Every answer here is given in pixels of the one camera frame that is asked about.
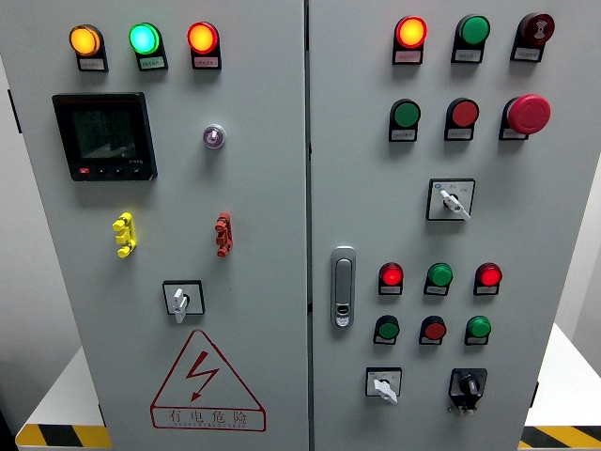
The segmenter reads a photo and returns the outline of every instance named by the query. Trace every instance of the electrical control cabinet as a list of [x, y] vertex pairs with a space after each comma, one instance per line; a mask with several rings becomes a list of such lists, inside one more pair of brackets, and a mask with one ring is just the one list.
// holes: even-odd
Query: electrical control cabinet
[[[308, 449], [304, 38], [302, 0], [3, 2], [0, 50], [115, 450]], [[121, 103], [81, 103], [94, 94]]]
[[[548, 38], [550, 16], [553, 36], [512, 61], [532, 13], [529, 33]], [[599, 156], [600, 18], [593, 1], [311, 1], [315, 450], [516, 449]], [[390, 139], [418, 119], [416, 140]], [[346, 327], [331, 317], [341, 247]], [[374, 339], [385, 316], [393, 344]], [[388, 395], [369, 368], [398, 371]]]

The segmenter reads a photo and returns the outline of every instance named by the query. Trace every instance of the lightning bolt symbol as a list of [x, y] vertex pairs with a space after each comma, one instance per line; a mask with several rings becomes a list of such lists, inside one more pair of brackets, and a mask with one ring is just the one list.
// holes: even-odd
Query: lightning bolt symbol
[[214, 369], [210, 369], [208, 371], [202, 371], [200, 373], [195, 372], [198, 369], [198, 367], [200, 365], [202, 365], [202, 363], [205, 361], [207, 356], [208, 356], [208, 352], [203, 350], [200, 353], [200, 355], [198, 356], [198, 358], [196, 359], [196, 362], [194, 362], [194, 365], [192, 366], [192, 368], [190, 368], [190, 371], [188, 371], [188, 375], [186, 376], [186, 379], [191, 379], [191, 378], [197, 378], [199, 376], [204, 376], [206, 374], [209, 374], [207, 380], [205, 381], [205, 383], [203, 383], [203, 386], [200, 387], [200, 390], [192, 393], [192, 398], [190, 399], [191, 403], [196, 401], [200, 397], [200, 392], [203, 391], [203, 389], [207, 386], [207, 384], [210, 382], [210, 380], [213, 379], [215, 377], [215, 375], [217, 374], [217, 372], [219, 371], [219, 368], [214, 368]]

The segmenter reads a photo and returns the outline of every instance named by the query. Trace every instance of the yellow terminal connector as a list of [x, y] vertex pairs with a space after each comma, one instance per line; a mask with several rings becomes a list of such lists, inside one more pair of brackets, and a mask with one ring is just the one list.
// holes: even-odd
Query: yellow terminal connector
[[115, 241], [117, 244], [123, 244], [116, 254], [121, 258], [126, 258], [131, 254], [137, 245], [135, 231], [133, 228], [133, 216], [128, 211], [123, 212], [119, 219], [113, 223], [113, 230], [117, 233]]

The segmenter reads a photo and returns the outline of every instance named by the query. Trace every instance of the lit indicator light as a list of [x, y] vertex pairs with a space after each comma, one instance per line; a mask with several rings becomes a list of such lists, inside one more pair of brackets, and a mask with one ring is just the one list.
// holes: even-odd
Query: lit indicator light
[[398, 326], [398, 319], [392, 315], [384, 315], [376, 321], [376, 329], [374, 331], [375, 345], [393, 345], [396, 343], [396, 338], [401, 332]]
[[396, 40], [407, 49], [416, 49], [425, 42], [428, 27], [424, 19], [408, 16], [396, 26]]
[[79, 56], [92, 56], [100, 50], [100, 32], [92, 25], [77, 25], [69, 34], [69, 43]]
[[403, 269], [398, 263], [386, 263], [379, 269], [378, 294], [398, 295], [403, 291]]
[[501, 268], [494, 263], [480, 265], [476, 271], [473, 294], [481, 296], [486, 294], [499, 294], [499, 284], [503, 274]]
[[219, 35], [210, 23], [195, 23], [188, 30], [188, 43], [190, 48], [198, 54], [209, 54], [217, 47]]
[[150, 23], [139, 23], [130, 30], [130, 44], [138, 54], [154, 54], [161, 45], [159, 30]]

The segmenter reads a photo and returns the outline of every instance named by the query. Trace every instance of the indicator light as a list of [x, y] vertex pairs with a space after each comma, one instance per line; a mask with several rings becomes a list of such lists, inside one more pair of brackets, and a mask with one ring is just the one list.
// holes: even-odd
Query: indicator light
[[130, 44], [138, 54], [154, 54], [161, 44], [159, 30], [150, 23], [139, 23], [130, 30]]
[[444, 140], [471, 141], [479, 115], [480, 109], [475, 101], [463, 97], [452, 101], [447, 108]]
[[492, 331], [492, 326], [487, 317], [473, 317], [468, 321], [466, 325], [466, 346], [471, 345], [486, 345], [488, 344], [488, 337]]
[[392, 315], [384, 315], [376, 321], [376, 329], [374, 330], [375, 345], [393, 345], [396, 343], [396, 338], [401, 332], [398, 326], [398, 319]]
[[69, 44], [80, 71], [108, 71], [104, 39], [98, 28], [88, 24], [74, 26], [69, 33]]
[[417, 141], [417, 126], [422, 116], [419, 105], [410, 99], [396, 101], [391, 108], [389, 142]]
[[193, 23], [188, 29], [188, 45], [190, 45], [192, 69], [220, 70], [222, 68], [219, 33], [211, 23]]
[[470, 14], [457, 24], [453, 44], [452, 63], [480, 64], [485, 52], [490, 22], [485, 16]]
[[398, 263], [386, 263], [379, 269], [378, 294], [399, 295], [403, 293], [403, 268]]
[[540, 132], [551, 118], [551, 105], [543, 96], [526, 94], [505, 104], [500, 140], [526, 140]]
[[428, 27], [424, 19], [417, 16], [408, 16], [396, 26], [396, 40], [407, 49], [416, 49], [425, 42]]
[[424, 19], [407, 16], [394, 29], [393, 64], [422, 64], [428, 27]]
[[555, 21], [548, 14], [533, 13], [524, 17], [517, 26], [512, 61], [540, 63], [545, 44], [555, 32]]
[[422, 321], [420, 345], [440, 345], [447, 334], [447, 327], [441, 317], [428, 317]]
[[476, 270], [473, 294], [482, 296], [489, 294], [499, 294], [499, 284], [503, 274], [501, 268], [494, 263], [485, 263]]
[[188, 43], [198, 54], [210, 54], [219, 43], [219, 35], [210, 23], [195, 23], [188, 30]]
[[425, 278], [424, 294], [446, 296], [453, 281], [453, 271], [446, 263], [437, 263], [428, 270]]
[[167, 69], [161, 32], [152, 23], [134, 25], [130, 30], [130, 45], [140, 71]]
[[92, 25], [77, 25], [69, 34], [71, 47], [79, 56], [92, 56], [100, 50], [100, 32]]

